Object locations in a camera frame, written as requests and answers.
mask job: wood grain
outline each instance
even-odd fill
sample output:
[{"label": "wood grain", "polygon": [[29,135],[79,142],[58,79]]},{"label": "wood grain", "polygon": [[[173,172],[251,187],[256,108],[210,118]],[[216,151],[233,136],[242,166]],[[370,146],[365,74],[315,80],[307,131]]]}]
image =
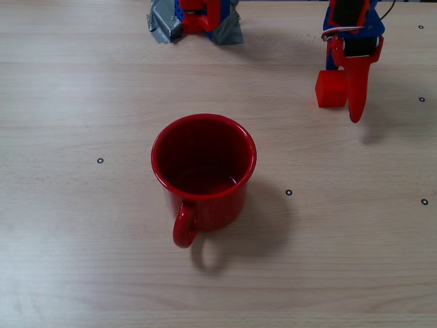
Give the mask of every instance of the wood grain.
[{"label": "wood grain", "polygon": [[[0,1],[0,327],[437,327],[437,6],[384,20],[359,124],[315,100],[326,3],[241,3],[241,46],[157,44],[148,10]],[[150,149],[201,112],[259,158],[181,250]]]}]

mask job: gray duct tape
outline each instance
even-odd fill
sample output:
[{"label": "gray duct tape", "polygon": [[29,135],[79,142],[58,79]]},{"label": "gray duct tape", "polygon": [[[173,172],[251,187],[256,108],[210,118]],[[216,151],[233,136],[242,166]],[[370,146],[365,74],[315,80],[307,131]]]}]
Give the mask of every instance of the gray duct tape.
[{"label": "gray duct tape", "polygon": [[229,16],[221,22],[212,32],[212,41],[220,45],[230,45],[230,44],[243,44],[244,38],[241,32],[240,23],[238,19],[240,15],[235,10],[239,0],[231,0],[231,12]]},{"label": "gray duct tape", "polygon": [[157,43],[170,43],[180,37],[182,22],[175,15],[174,0],[152,0],[147,25]]}]

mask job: black cable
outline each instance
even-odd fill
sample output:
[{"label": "black cable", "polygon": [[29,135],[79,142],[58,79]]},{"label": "black cable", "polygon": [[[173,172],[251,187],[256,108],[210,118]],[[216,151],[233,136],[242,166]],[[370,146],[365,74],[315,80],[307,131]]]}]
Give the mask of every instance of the black cable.
[{"label": "black cable", "polygon": [[387,10],[387,12],[380,19],[378,19],[376,21],[376,23],[366,27],[366,29],[371,29],[372,27],[375,27],[378,23],[380,23],[391,12],[393,7],[395,6],[395,3],[396,3],[396,0],[393,0],[393,3],[391,4],[391,7],[389,8],[389,10]]}]

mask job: red mug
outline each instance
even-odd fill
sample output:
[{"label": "red mug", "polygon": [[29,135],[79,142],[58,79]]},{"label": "red mug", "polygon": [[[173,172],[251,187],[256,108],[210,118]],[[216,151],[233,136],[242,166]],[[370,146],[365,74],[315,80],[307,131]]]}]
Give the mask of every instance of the red mug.
[{"label": "red mug", "polygon": [[256,161],[249,133],[221,115],[186,116],[159,134],[152,169],[176,216],[178,247],[190,247],[198,231],[221,229],[236,219]]}]

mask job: red cube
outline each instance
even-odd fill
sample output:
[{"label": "red cube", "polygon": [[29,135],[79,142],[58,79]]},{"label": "red cube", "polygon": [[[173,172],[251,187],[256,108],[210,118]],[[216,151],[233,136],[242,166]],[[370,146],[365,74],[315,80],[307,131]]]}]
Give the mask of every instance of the red cube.
[{"label": "red cube", "polygon": [[315,84],[319,107],[344,107],[348,88],[344,70],[321,70]]}]

